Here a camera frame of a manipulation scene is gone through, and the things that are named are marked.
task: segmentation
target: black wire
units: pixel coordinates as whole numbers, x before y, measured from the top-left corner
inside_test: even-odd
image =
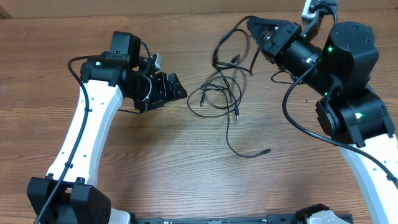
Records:
[[[336,11],[332,7],[330,7],[328,4],[319,4],[319,7],[324,7],[327,11],[329,11],[329,13],[333,15],[333,21],[334,21],[335,25],[337,25],[338,18],[337,18]]]
[[[149,53],[149,49],[148,49],[148,46],[147,46],[147,44],[145,44],[145,42],[144,41],[141,41],[141,44],[145,47],[145,49],[147,50],[147,53],[148,53],[148,57],[150,57],[150,53]]]
[[[136,111],[131,111],[131,110],[125,110],[125,109],[118,109],[120,112],[126,112],[126,113],[132,113],[132,114],[141,114],[140,112]]]
[[[250,73],[250,75],[252,76],[252,70],[253,70],[254,63],[256,62],[257,56],[259,55],[259,52],[260,52],[260,48],[258,48],[256,54],[255,54],[254,57],[253,57],[253,61],[252,61],[252,63],[251,63],[250,69],[246,69],[246,68],[243,68],[243,67],[240,67],[240,66],[239,66],[239,64],[241,64],[241,63],[244,61],[244,59],[248,56],[249,49],[250,49],[250,38],[249,38],[248,33],[247,33],[246,31],[242,30],[242,29],[238,29],[238,26],[239,26],[243,21],[245,21],[246,19],[249,19],[250,17],[253,17],[253,16],[246,16],[246,17],[244,17],[243,19],[241,19],[241,20],[234,26],[233,29],[231,29],[226,35],[224,35],[223,38],[221,38],[221,40],[219,41],[219,43],[217,44],[217,46],[216,46],[216,48],[215,48],[215,50],[214,50],[214,52],[213,52],[213,56],[212,56],[212,62],[213,62],[213,63],[212,63],[212,66],[217,70],[217,72],[213,73],[213,74],[210,76],[210,81],[208,81],[207,83],[202,84],[202,86],[200,86],[200,87],[197,88],[195,91],[193,91],[193,92],[188,96],[188,99],[187,99],[187,105],[188,105],[188,108],[190,109],[190,111],[192,111],[192,113],[194,113],[195,115],[197,115],[197,116],[199,116],[199,117],[201,117],[201,118],[219,118],[219,117],[222,117],[222,116],[227,115],[228,119],[227,119],[227,126],[226,126],[226,143],[227,143],[228,147],[229,147],[237,156],[242,157],[242,158],[247,158],[247,159],[255,158],[255,157],[258,157],[258,156],[260,156],[260,155],[267,154],[267,153],[271,152],[271,149],[266,149],[266,150],[261,151],[260,153],[255,154],[255,155],[251,155],[251,156],[242,155],[242,154],[236,152],[236,151],[232,148],[232,146],[231,146],[230,143],[229,143],[229,138],[228,138],[228,134],[229,134],[229,125],[230,125],[230,113],[235,112],[235,114],[236,114],[237,116],[239,115],[238,107],[239,107],[239,105],[241,104],[242,96],[244,95],[244,92],[245,92],[245,89],[246,89],[246,75],[245,75],[245,73],[244,73],[243,71]],[[242,58],[241,58],[240,55],[235,56],[235,57],[231,60],[231,63],[220,62],[220,61],[218,60],[218,51],[219,51],[221,45],[222,45],[225,41],[227,41],[227,40],[231,37],[231,35],[232,35],[234,32],[242,32],[242,33],[244,34],[244,36],[245,36],[245,38],[246,38],[246,50],[245,50],[245,53],[244,53],[244,55],[243,55]],[[224,75],[223,72],[222,72],[223,70],[229,70],[229,69],[232,69],[232,68],[235,69],[235,70],[239,70],[239,71],[243,74],[243,77],[244,77],[244,79],[245,79],[245,86],[244,86],[245,88],[244,88],[243,90],[241,89],[241,87],[239,86],[239,84],[237,83],[237,81],[236,81],[234,78],[229,77],[229,76],[226,76],[226,75]],[[217,73],[219,73],[221,76],[212,78],[212,76],[216,75]],[[219,78],[222,78],[222,79],[223,79],[225,86],[221,86],[221,85],[217,85],[217,84],[213,84],[213,83],[212,83],[214,80],[217,80],[217,79],[219,79]],[[239,90],[239,97],[238,97],[238,99],[235,97],[233,91],[231,90],[231,85],[229,84],[229,81],[228,81],[228,80],[231,80],[231,81],[238,87],[238,90]],[[202,115],[202,114],[197,113],[196,111],[194,111],[194,110],[191,108],[191,106],[189,105],[189,100],[190,100],[190,98],[192,97],[192,95],[193,95],[194,93],[196,93],[197,91],[199,91],[199,90],[203,91],[202,97],[201,97],[200,106],[203,106],[203,103],[204,103],[204,101],[205,101],[205,94],[206,94],[206,92],[208,92],[208,91],[218,91],[218,92],[222,92],[222,94],[223,94],[224,97],[225,97],[226,106],[216,106],[216,105],[214,105],[212,102],[210,102],[210,101],[208,101],[208,100],[207,100],[207,101],[209,102],[210,106],[212,106],[212,107],[214,107],[214,108],[217,108],[217,109],[221,109],[221,110],[227,109],[227,112],[225,112],[225,113],[223,113],[223,114],[215,115],[215,116],[206,116],[206,115]],[[232,101],[232,99],[233,99],[233,101],[232,101],[231,104],[228,103],[228,97],[227,97],[226,92],[228,92],[231,101]]]
[[[271,81],[272,81],[273,83],[278,83],[278,84],[289,84],[289,85],[293,84],[293,83],[289,83],[289,82],[284,82],[284,81],[277,81],[277,80],[275,80],[274,77],[277,76],[277,75],[280,74],[280,73],[288,73],[290,76],[292,76],[292,74],[291,74],[290,72],[286,71],[286,70],[278,71],[278,72],[276,72],[275,74],[273,74],[273,75],[271,76]]]
[[[65,176],[66,176],[66,174],[68,172],[70,164],[72,163],[73,156],[76,153],[77,147],[78,147],[79,142],[81,140],[81,136],[83,135],[83,132],[84,132],[85,127],[86,127],[88,112],[90,111],[88,94],[87,94],[87,90],[86,90],[86,87],[84,86],[83,82],[80,80],[79,76],[75,73],[75,71],[73,71],[72,62],[77,61],[77,60],[87,59],[89,57],[90,56],[76,57],[76,58],[71,59],[68,62],[69,71],[72,73],[73,77],[75,77],[76,81],[79,83],[79,85],[81,87],[81,90],[83,91],[83,94],[85,96],[85,101],[86,101],[85,114],[84,114],[84,117],[83,117],[83,122],[81,123],[81,128],[80,128],[79,134],[78,134],[78,136],[76,138],[76,141],[75,141],[75,145],[73,145],[73,148],[72,148],[72,151],[71,151],[71,153],[69,155],[68,161],[65,164],[65,168],[63,169],[62,174],[61,174],[60,178],[58,179],[57,184],[55,184],[54,189],[51,191],[50,196],[48,197],[47,201],[45,202],[44,206],[42,207],[42,209],[41,209],[39,215],[37,216],[34,224],[38,224],[39,223],[40,219],[44,215],[44,212],[50,206],[52,199],[54,198],[55,194],[57,193],[58,189],[60,188],[60,185],[61,185],[63,179],[65,178]]]
[[[326,97],[324,98],[324,104],[325,104],[325,111],[326,111],[326,113],[329,113],[329,107],[330,107],[330,105],[329,105],[329,100],[330,100],[330,96],[333,94],[333,91],[337,88],[337,87],[339,87],[342,83],[341,83],[341,81],[340,81],[340,79],[337,79],[337,78],[334,78],[334,76],[331,76],[331,78],[332,78],[332,83],[331,83],[331,85],[330,85],[330,87],[329,87],[329,90],[328,90],[328,92],[326,93]]]
[[[316,138],[316,139],[319,139],[319,140],[321,140],[321,141],[330,143],[330,144],[335,145],[335,146],[339,146],[339,147],[345,148],[345,149],[347,149],[347,150],[353,151],[353,152],[355,152],[355,153],[358,153],[358,154],[360,154],[360,155],[362,155],[362,156],[364,156],[364,157],[370,159],[372,162],[374,162],[376,165],[378,165],[378,166],[388,175],[389,179],[393,181],[393,183],[395,184],[395,186],[396,186],[397,189],[398,189],[398,178],[395,177],[394,174],[392,174],[392,172],[391,172],[385,165],[383,165],[383,163],[381,163],[380,161],[378,161],[377,159],[375,159],[373,156],[371,156],[371,155],[369,155],[368,153],[363,152],[362,150],[359,150],[359,149],[357,149],[357,148],[355,148],[355,147],[353,147],[353,146],[350,146],[350,145],[344,144],[344,143],[342,143],[342,142],[338,142],[338,141],[335,141],[335,140],[326,138],[326,137],[321,136],[321,135],[319,135],[319,134],[317,134],[317,133],[314,133],[314,132],[312,132],[312,131],[309,131],[309,130],[305,129],[303,126],[301,126],[301,125],[299,125],[298,123],[296,123],[296,122],[290,117],[289,113],[287,112],[287,99],[289,98],[289,95],[291,94],[291,92],[293,91],[293,89],[297,86],[297,84],[298,84],[299,82],[301,82],[302,80],[304,80],[304,79],[308,76],[308,74],[310,74],[310,72],[311,72],[317,65],[318,65],[317,63],[315,63],[314,65],[312,65],[312,67],[310,67],[310,68],[309,68],[309,69],[308,69],[308,70],[307,70],[295,83],[293,83],[292,86],[287,90],[287,92],[286,92],[286,94],[285,94],[285,96],[284,96],[283,103],[282,103],[282,110],[283,110],[283,112],[284,112],[284,115],[285,115],[286,119],[287,119],[291,124],[293,124],[293,126],[295,126],[298,130],[300,130],[301,132],[303,132],[303,133],[305,133],[305,134],[307,134],[307,135],[309,135],[309,136],[311,136],[311,137],[314,137],[314,138]]]

